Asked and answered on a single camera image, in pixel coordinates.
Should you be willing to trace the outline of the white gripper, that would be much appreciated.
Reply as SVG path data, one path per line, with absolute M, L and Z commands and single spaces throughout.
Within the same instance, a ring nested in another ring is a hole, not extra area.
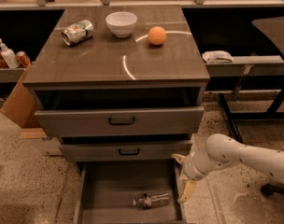
M 190 180 L 181 180 L 178 195 L 180 203 L 187 202 L 193 195 L 196 182 L 205 178 L 210 172 L 217 171 L 222 168 L 223 163 L 210 157 L 204 149 L 191 152 L 188 156 L 181 154 L 172 154 L 171 157 L 177 163 L 182 164 L 183 173 Z

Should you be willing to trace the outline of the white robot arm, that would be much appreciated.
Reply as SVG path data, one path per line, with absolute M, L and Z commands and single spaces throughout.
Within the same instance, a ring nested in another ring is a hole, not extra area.
M 284 184 L 284 151 L 241 144 L 233 138 L 215 133 L 206 139 L 205 146 L 191 150 L 187 156 L 173 154 L 181 165 L 178 201 L 187 202 L 196 187 L 196 182 L 209 173 L 242 163 Z

